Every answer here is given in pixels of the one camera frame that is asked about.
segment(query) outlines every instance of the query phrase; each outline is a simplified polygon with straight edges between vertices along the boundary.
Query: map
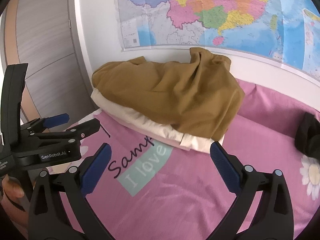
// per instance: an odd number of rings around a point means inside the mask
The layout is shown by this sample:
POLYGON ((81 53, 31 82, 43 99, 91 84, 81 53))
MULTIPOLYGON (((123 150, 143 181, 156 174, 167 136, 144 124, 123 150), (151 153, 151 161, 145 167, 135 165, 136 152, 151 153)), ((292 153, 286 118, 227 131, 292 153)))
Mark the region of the map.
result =
POLYGON ((118 0, 124 49, 239 50, 320 80, 320 14, 311 0, 118 0))

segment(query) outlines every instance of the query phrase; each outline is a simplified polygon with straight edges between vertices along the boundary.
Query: bed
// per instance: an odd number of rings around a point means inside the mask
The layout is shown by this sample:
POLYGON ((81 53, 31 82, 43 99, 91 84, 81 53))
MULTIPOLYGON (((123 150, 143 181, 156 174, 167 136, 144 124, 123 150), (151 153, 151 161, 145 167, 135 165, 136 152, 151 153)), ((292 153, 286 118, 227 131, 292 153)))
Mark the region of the bed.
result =
MULTIPOLYGON (((313 232, 307 225, 320 205, 320 164, 294 147, 294 136, 304 112, 318 120, 320 113, 274 90, 238 82, 246 96, 222 146, 257 171, 283 171, 292 200, 294 237, 306 239, 313 232)), ((117 240, 128 235, 131 239, 206 239, 235 198, 209 154, 166 145, 119 124, 101 109, 78 123, 92 118, 100 121, 101 128, 81 141, 81 160, 50 167, 49 172, 79 166, 107 142, 111 161, 86 198, 117 240)), ((240 231, 250 225, 260 196, 256 194, 240 231)), ((63 194, 62 200, 72 226, 82 231, 63 194)))

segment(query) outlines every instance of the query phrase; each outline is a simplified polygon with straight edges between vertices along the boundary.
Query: metal screw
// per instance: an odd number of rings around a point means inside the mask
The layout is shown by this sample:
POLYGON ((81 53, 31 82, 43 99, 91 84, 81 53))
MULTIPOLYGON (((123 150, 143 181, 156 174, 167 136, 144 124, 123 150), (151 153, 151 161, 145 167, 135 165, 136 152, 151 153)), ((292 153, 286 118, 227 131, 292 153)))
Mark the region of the metal screw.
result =
POLYGON ((246 166, 244 167, 244 169, 245 169, 247 172, 252 172, 252 171, 253 171, 253 167, 250 166, 250 165, 246 165, 246 166))
POLYGON ((77 170, 78 170, 78 168, 76 166, 72 166, 69 168, 70 173, 75 173, 77 170))
POLYGON ((276 170, 275 174, 278 175, 278 176, 281 176, 282 175, 282 171, 281 170, 276 170))
POLYGON ((40 177, 44 177, 44 176, 46 176, 47 175, 47 171, 41 171, 40 172, 40 177))

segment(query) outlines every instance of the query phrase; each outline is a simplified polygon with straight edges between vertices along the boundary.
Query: flower center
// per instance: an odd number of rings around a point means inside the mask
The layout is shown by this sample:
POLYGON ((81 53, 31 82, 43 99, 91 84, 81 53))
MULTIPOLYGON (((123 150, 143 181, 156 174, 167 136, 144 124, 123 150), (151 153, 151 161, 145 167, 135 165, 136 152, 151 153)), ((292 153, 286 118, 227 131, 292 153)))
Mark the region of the flower center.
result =
POLYGON ((312 164, 309 167, 309 178, 310 182, 313 185, 318 185, 320 182, 320 173, 319 173, 319 167, 316 164, 312 164))

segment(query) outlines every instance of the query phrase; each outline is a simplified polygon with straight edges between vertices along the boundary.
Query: teal rectangle print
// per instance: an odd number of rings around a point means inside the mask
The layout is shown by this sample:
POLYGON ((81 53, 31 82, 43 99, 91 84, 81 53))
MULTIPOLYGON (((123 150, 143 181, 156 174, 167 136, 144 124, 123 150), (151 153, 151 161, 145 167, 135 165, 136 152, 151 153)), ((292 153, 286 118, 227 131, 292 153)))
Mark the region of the teal rectangle print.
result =
POLYGON ((171 146, 155 140, 153 144, 117 178, 131 196, 135 196, 157 174, 171 155, 171 146))

